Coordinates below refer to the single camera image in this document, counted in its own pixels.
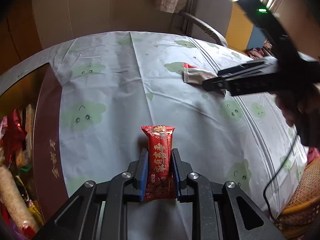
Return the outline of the person's right hand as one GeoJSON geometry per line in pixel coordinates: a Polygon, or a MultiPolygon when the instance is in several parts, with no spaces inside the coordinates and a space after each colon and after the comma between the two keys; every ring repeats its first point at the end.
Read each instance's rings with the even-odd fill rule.
{"type": "Polygon", "coordinates": [[[281,110],[289,127],[296,125],[300,114],[319,112],[319,88],[314,87],[297,102],[291,92],[271,92],[276,96],[276,105],[281,110]]]}

